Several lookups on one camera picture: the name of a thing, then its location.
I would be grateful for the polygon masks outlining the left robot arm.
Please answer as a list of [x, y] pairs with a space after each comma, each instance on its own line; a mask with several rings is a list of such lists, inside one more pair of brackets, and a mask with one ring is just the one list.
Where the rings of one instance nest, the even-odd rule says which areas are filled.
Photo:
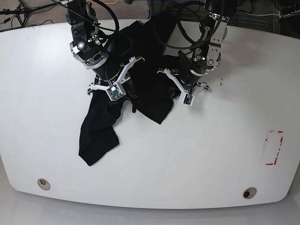
[[[184, 30], [180, 16], [183, 9], [190, 5], [203, 6], [209, 13], [200, 21], [200, 38], [192, 40]], [[188, 47], [176, 47], [168, 45], [164, 41], [161, 44], [168, 48], [178, 50], [180, 58], [180, 70], [160, 69], [160, 73], [167, 75], [180, 91], [180, 102], [192, 106], [195, 94], [201, 90], [208, 90], [205, 82], [200, 82], [203, 75], [215, 70], [221, 60], [221, 44], [227, 35], [227, 24], [237, 10], [235, 0], [207, 0], [205, 2], [189, 1], [175, 6], [176, 23], [183, 37], [190, 43]]]

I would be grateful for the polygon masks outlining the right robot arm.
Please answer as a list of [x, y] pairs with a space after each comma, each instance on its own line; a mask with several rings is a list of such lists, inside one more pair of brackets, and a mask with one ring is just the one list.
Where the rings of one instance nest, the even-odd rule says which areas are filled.
[[129, 70], [143, 59], [142, 56], [130, 56], [134, 46], [131, 37], [120, 31], [119, 21], [114, 12], [101, 1], [114, 21], [112, 34], [105, 34], [100, 27], [92, 3], [86, 0], [67, 0], [62, 5], [67, 8], [67, 22], [71, 25], [73, 41], [70, 51], [86, 69], [96, 74], [96, 80], [90, 84], [88, 94], [101, 90], [111, 101], [123, 97], [137, 98]]

